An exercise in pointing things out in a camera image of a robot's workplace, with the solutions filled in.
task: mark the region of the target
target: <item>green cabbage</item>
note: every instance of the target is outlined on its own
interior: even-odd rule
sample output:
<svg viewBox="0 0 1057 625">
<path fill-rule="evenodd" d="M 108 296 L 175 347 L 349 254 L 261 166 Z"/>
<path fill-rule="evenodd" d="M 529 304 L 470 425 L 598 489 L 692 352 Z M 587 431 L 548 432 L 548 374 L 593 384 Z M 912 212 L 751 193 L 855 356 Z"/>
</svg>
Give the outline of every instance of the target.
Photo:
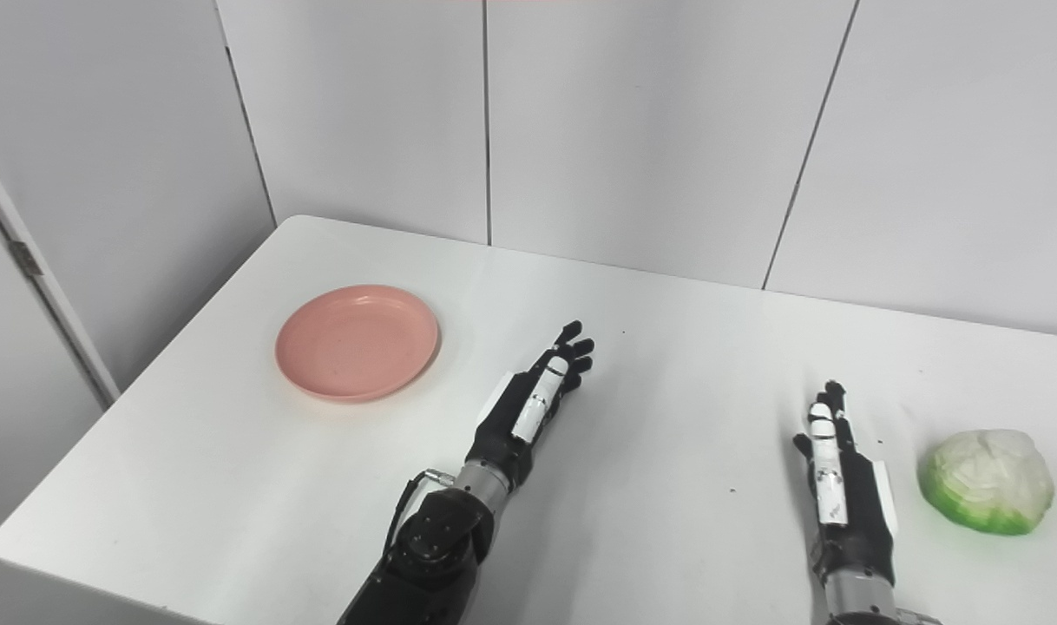
<svg viewBox="0 0 1057 625">
<path fill-rule="evenodd" d="M 1013 429 L 948 437 L 926 458 L 919 482 L 951 521 L 993 534 L 1031 533 L 1053 503 L 1045 459 Z"/>
</svg>

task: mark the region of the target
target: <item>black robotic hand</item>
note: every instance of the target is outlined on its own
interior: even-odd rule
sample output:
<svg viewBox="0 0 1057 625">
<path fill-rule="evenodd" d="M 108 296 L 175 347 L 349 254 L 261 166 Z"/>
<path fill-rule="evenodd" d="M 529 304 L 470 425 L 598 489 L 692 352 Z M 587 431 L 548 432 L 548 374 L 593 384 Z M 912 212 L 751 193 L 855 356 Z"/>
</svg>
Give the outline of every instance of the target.
<svg viewBox="0 0 1057 625">
<path fill-rule="evenodd" d="M 424 472 L 406 486 L 373 572 L 337 625 L 455 625 L 489 553 L 497 515 L 532 471 L 532 453 L 567 392 L 591 368 L 594 342 L 571 344 L 579 321 L 563 328 L 528 370 L 517 373 L 486 418 L 460 473 L 431 472 L 446 488 L 425 496 L 397 529 L 397 517 Z"/>
<path fill-rule="evenodd" d="M 583 383 L 581 373 L 593 365 L 589 354 L 594 341 L 571 344 L 583 324 L 564 326 L 552 348 L 528 370 L 509 381 L 489 415 L 478 425 L 466 460 L 488 463 L 508 479 L 509 492 L 524 483 L 532 472 L 532 452 L 568 392 Z"/>
<path fill-rule="evenodd" d="M 856 451 L 853 431 L 846 419 L 846 389 L 836 381 L 829 381 L 826 390 L 818 392 L 818 403 L 824 404 L 833 416 L 837 449 L 841 459 L 841 478 L 846 492 L 847 523 L 818 521 L 818 543 L 812 554 L 814 573 L 819 578 L 830 570 L 853 566 L 871 574 L 882 574 L 894 585 L 892 553 L 894 538 L 887 526 L 883 511 L 883 497 L 877 486 L 872 460 Z M 811 436 L 794 437 L 795 447 L 805 456 L 810 474 L 811 494 L 817 498 L 817 470 L 814 465 L 814 442 Z"/>
<path fill-rule="evenodd" d="M 846 389 L 829 381 L 809 420 L 810 435 L 796 435 L 794 444 L 808 460 L 817 502 L 811 565 L 826 589 L 830 625 L 941 625 L 894 605 L 890 486 L 885 468 L 856 451 Z"/>
</svg>

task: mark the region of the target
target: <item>white door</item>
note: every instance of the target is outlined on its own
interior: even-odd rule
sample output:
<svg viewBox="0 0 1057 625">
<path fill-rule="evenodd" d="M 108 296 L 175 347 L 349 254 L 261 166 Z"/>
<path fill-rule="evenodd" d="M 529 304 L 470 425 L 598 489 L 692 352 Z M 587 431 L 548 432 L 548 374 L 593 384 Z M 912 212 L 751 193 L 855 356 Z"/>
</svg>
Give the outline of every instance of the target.
<svg viewBox="0 0 1057 625">
<path fill-rule="evenodd" d="M 0 523 L 100 415 L 0 233 Z M 0 563 L 0 625 L 159 625 L 162 613 Z"/>
</svg>

